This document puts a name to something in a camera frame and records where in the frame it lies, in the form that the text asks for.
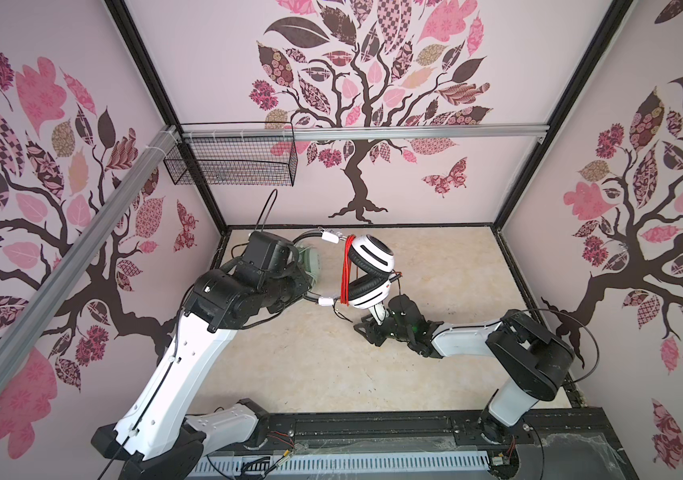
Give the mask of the white black over-ear headphones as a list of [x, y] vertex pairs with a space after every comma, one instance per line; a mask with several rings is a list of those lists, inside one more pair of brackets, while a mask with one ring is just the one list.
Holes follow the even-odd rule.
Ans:
[[304, 232], [293, 240], [293, 244], [297, 246], [309, 238], [343, 244], [345, 250], [339, 294], [324, 297], [307, 292], [305, 300], [322, 307], [341, 303], [358, 310], [369, 310], [369, 307], [377, 303], [385, 304], [391, 292], [391, 284], [399, 279], [399, 272], [395, 270], [395, 254], [389, 246], [369, 234], [343, 235], [327, 229]]

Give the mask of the mint green over-ear headphones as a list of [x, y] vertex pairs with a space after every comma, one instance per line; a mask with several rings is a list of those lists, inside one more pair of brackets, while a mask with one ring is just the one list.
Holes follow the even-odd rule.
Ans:
[[310, 286], [314, 287], [321, 274], [321, 256], [319, 251], [313, 247], [301, 248], [299, 250], [299, 264], [309, 276]]

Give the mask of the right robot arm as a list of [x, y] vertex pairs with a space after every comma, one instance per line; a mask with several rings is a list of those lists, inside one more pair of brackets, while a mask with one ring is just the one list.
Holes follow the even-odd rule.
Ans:
[[373, 308], [353, 328], [371, 345], [379, 347], [391, 339], [424, 358], [495, 358], [507, 381], [481, 412], [479, 427], [487, 437], [507, 433], [533, 406], [555, 399], [575, 360], [571, 347], [527, 310], [511, 309], [487, 323], [457, 325], [428, 320], [409, 296], [399, 295], [387, 308]]

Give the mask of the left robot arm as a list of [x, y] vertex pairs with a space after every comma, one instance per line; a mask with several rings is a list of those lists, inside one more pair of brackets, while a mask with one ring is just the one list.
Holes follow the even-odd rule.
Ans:
[[281, 314], [310, 284], [294, 243], [263, 231], [250, 234], [243, 254], [197, 278], [147, 386], [121, 420], [91, 439], [104, 458], [121, 463], [119, 478], [184, 479], [216, 450], [265, 442], [268, 415], [249, 399], [206, 415], [188, 410], [236, 334], [261, 311]]

